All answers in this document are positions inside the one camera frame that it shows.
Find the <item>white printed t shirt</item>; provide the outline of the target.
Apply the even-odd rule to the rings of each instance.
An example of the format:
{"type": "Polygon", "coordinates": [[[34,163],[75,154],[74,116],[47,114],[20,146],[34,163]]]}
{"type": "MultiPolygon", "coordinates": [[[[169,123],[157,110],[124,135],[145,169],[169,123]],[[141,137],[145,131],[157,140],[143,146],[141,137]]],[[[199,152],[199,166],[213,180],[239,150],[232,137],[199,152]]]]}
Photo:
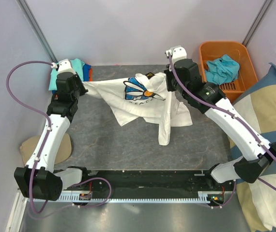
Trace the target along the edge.
{"type": "Polygon", "coordinates": [[[83,85],[88,95],[109,105],[120,126],[138,117],[157,124],[160,145],[169,144],[172,127],[193,124],[187,106],[167,90],[166,75],[162,72],[137,73],[134,77],[89,81],[83,85]]]}

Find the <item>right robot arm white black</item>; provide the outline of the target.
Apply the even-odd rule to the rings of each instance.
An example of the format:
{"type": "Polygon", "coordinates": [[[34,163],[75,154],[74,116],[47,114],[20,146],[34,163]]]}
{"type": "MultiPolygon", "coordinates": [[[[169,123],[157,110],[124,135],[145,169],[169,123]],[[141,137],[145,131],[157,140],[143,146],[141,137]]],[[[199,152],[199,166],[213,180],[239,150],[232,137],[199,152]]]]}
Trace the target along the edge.
{"type": "Polygon", "coordinates": [[[198,65],[191,59],[176,62],[169,57],[165,70],[168,91],[178,91],[194,108],[215,122],[233,140],[242,156],[223,164],[217,164],[205,177],[210,190],[218,189],[222,183],[242,179],[254,183],[276,158],[276,142],[257,133],[234,109],[220,87],[203,82],[198,65]]]}

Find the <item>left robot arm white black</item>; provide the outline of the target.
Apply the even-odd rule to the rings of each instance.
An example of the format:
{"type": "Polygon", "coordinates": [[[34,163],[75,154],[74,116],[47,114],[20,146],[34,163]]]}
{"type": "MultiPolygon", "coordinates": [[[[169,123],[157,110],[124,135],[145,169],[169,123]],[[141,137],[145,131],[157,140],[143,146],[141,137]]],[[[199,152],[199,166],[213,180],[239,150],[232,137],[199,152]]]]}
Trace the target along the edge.
{"type": "Polygon", "coordinates": [[[25,167],[14,172],[18,187],[27,198],[55,201],[72,185],[78,190],[89,186],[82,168],[69,167],[54,173],[57,152],[78,110],[78,99],[87,92],[78,74],[72,71],[59,73],[56,85],[57,91],[47,109],[45,130],[25,167]]]}

